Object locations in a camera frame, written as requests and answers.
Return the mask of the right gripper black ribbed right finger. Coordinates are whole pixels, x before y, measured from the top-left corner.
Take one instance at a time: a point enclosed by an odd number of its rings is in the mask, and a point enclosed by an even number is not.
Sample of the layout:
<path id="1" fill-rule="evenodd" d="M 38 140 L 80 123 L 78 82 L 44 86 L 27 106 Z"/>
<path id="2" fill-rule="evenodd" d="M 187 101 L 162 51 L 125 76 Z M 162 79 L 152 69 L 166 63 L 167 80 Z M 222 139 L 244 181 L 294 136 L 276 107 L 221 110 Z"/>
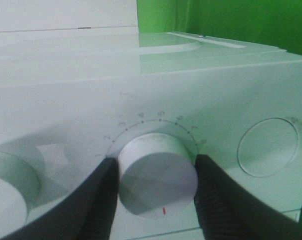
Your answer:
<path id="1" fill-rule="evenodd" d="M 207 240 L 302 240 L 302 224 L 263 203 L 208 155 L 195 160 L 194 204 Z"/>

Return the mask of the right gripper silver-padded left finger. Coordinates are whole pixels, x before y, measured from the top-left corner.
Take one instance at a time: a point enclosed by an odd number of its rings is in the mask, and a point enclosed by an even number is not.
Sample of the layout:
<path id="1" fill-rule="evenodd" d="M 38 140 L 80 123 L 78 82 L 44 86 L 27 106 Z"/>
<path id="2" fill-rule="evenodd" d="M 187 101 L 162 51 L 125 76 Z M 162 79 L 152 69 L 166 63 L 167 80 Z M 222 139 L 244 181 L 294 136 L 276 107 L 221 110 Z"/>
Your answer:
<path id="1" fill-rule="evenodd" d="M 119 164 L 107 157 L 68 197 L 5 240 L 107 240 L 117 206 Z"/>

